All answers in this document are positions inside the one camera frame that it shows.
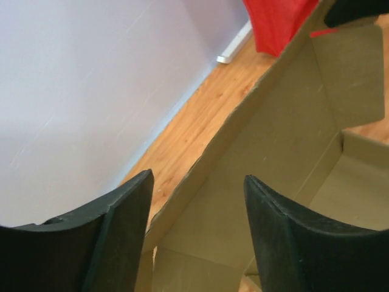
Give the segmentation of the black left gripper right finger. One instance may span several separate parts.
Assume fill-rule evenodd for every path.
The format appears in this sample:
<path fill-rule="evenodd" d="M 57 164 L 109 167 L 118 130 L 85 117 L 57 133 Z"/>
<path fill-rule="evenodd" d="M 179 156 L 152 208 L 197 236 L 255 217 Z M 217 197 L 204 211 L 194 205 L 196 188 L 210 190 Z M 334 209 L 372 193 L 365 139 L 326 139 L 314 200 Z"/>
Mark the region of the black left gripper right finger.
<path fill-rule="evenodd" d="M 263 291 L 388 291 L 388 230 L 328 218 L 253 175 L 244 198 Z"/>

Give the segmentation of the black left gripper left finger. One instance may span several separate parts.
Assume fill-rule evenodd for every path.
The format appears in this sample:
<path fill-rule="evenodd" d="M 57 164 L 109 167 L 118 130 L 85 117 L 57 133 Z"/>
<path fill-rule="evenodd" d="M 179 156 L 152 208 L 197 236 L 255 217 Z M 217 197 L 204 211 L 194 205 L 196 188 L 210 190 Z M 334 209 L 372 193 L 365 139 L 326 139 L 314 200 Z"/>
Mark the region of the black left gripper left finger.
<path fill-rule="evenodd" d="M 133 291 L 154 176 L 118 188 L 43 224 L 1 228 L 2 291 Z"/>

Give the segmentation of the brown cardboard box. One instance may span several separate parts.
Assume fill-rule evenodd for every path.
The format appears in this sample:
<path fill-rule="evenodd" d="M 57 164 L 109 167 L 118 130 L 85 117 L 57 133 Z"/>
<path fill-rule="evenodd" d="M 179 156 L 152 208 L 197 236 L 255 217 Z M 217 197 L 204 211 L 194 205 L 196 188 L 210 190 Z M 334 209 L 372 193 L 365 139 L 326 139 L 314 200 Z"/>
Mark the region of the brown cardboard box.
<path fill-rule="evenodd" d="M 243 277 L 263 291 L 247 175 L 328 218 L 388 230 L 388 146 L 348 132 L 385 115 L 382 30 L 377 16 L 328 27 L 334 2 L 304 27 L 339 31 L 280 55 L 154 216 L 137 291 L 237 291 Z"/>

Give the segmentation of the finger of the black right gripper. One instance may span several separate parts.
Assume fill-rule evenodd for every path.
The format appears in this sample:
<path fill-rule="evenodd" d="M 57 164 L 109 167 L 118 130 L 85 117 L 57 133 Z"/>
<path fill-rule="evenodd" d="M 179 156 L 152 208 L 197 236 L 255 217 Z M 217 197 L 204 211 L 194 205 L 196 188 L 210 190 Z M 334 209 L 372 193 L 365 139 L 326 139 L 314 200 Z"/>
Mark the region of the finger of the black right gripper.
<path fill-rule="evenodd" d="M 328 27 L 336 27 L 388 13 L 388 0 L 337 0 L 324 17 Z"/>

